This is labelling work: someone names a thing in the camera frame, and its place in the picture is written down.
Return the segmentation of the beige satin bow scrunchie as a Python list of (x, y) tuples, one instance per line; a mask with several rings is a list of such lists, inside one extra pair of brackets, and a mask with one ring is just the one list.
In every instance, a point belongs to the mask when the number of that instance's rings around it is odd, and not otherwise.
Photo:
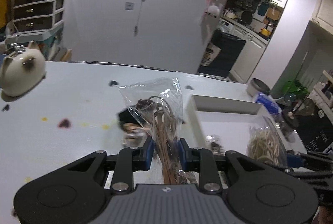
[(122, 126), (124, 135), (122, 138), (123, 147), (140, 147), (144, 144), (147, 136), (150, 136), (149, 128), (133, 123), (125, 123)]

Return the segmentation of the black hair scrunchie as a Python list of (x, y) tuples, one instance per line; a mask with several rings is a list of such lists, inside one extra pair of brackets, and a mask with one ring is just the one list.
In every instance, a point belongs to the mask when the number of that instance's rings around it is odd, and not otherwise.
[(124, 131), (125, 124), (134, 124), (138, 125), (138, 122), (136, 119), (134, 119), (133, 115), (129, 112), (129, 110), (126, 108), (122, 110), (121, 112), (117, 113), (117, 119), (119, 127)]

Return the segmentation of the blue tissue pack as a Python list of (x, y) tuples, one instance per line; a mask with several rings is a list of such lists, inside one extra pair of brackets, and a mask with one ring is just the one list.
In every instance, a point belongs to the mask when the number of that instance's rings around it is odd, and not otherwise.
[(275, 100), (262, 92), (257, 93), (255, 102), (263, 105), (271, 116), (278, 116), (281, 113), (281, 109)]

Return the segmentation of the white shallow cardboard box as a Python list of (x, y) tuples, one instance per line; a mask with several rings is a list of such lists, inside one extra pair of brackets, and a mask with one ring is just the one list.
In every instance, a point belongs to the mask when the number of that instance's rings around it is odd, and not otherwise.
[(222, 147), (245, 154), (252, 128), (272, 126), (286, 150), (306, 153), (296, 133), (285, 137), (266, 108), (254, 102), (228, 98), (191, 95), (186, 106), (186, 125), (192, 134), (186, 137), (193, 147), (208, 148), (207, 136), (215, 136)]

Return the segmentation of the green plastic bag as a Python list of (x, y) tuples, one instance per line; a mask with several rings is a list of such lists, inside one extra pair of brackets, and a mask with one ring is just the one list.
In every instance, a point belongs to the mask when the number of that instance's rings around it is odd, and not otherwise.
[(287, 81), (282, 87), (282, 93), (302, 99), (308, 95), (308, 89), (299, 80)]

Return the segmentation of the round grey metal tin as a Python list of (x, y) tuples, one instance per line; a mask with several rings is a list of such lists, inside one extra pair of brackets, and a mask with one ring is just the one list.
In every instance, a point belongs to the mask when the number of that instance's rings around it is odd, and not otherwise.
[(247, 84), (246, 92), (251, 96), (256, 96), (259, 92), (265, 95), (270, 95), (270, 88), (263, 81), (252, 78)]

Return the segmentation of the cartoon tote bag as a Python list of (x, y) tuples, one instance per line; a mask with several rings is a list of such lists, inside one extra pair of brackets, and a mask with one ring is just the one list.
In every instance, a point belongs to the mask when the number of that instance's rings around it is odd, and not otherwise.
[(219, 55), (220, 51), (221, 49), (218, 46), (210, 42), (205, 49), (205, 53), (203, 55), (200, 65), (203, 67), (209, 66)]

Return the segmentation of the black chair with cover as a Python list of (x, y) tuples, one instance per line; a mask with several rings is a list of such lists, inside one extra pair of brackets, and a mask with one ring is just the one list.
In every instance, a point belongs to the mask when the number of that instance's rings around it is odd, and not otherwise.
[(200, 65), (198, 72), (213, 76), (227, 77), (243, 50), (246, 40), (216, 29), (210, 42), (218, 46), (221, 51), (209, 66), (203, 67)]

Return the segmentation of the white washing machine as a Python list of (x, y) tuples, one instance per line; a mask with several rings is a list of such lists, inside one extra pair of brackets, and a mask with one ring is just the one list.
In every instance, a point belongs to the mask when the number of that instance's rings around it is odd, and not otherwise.
[(231, 34), (232, 33), (232, 29), (234, 27), (234, 24), (228, 22), (227, 20), (224, 19), (220, 19), (219, 21), (219, 25), (218, 25), (218, 29), (221, 32), (227, 33), (227, 34)]

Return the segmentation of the white fluffy sheep toy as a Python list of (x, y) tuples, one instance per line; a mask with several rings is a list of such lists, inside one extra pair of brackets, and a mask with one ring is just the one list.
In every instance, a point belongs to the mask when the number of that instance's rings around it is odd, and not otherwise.
[(205, 15), (218, 18), (220, 16), (220, 8), (216, 5), (210, 5), (205, 11)]

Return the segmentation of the white cat-shaped ceramic jar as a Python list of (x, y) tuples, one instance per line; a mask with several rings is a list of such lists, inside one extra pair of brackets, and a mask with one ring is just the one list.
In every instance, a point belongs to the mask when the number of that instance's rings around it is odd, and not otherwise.
[(32, 90), (46, 75), (46, 60), (38, 43), (30, 41), (22, 53), (13, 52), (1, 65), (1, 89), (9, 97)]

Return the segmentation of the white drawer cabinet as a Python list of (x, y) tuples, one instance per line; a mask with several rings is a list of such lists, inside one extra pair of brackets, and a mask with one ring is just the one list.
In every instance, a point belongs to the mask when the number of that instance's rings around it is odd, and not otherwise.
[(14, 0), (14, 27), (18, 32), (44, 31), (63, 24), (65, 0)]

